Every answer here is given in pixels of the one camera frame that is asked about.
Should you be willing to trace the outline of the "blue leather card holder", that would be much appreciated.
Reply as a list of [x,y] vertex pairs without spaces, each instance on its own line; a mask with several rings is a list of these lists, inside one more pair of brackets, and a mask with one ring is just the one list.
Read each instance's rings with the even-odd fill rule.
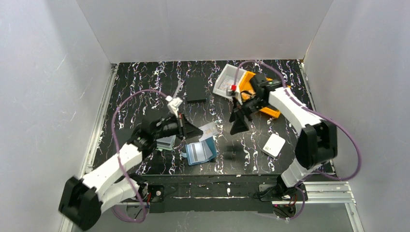
[[208,162],[218,155],[213,137],[187,144],[185,150],[181,155],[187,159],[190,166]]

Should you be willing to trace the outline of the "white credit card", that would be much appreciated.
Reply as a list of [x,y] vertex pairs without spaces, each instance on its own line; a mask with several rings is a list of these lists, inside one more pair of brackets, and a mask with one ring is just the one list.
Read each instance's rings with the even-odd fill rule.
[[199,129],[203,132],[203,134],[199,137],[199,142],[204,141],[218,134],[215,122],[210,122],[203,126],[200,126]]

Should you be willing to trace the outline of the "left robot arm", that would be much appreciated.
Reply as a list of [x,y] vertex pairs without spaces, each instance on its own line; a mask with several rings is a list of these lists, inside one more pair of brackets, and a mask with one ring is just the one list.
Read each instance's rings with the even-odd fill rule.
[[184,114],[144,118],[115,155],[82,178],[73,176],[66,181],[58,211],[80,229],[89,230],[104,211],[129,198],[141,200],[146,194],[147,182],[130,177],[127,171],[157,148],[158,139],[176,136],[184,140],[201,135],[203,131]]

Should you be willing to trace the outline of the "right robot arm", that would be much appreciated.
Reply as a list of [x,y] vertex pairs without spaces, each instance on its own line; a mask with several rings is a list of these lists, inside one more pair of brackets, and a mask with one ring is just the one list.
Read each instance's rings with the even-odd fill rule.
[[233,124],[230,134],[248,131],[246,121],[252,120],[251,114],[268,106],[279,110],[298,134],[295,158],[277,178],[277,190],[294,188],[313,171],[337,156],[337,127],[334,123],[311,113],[294,98],[290,88],[268,81],[261,73],[254,75],[250,84],[253,93],[246,100],[238,100],[240,93],[234,91],[235,87],[228,90],[234,104],[229,119]]

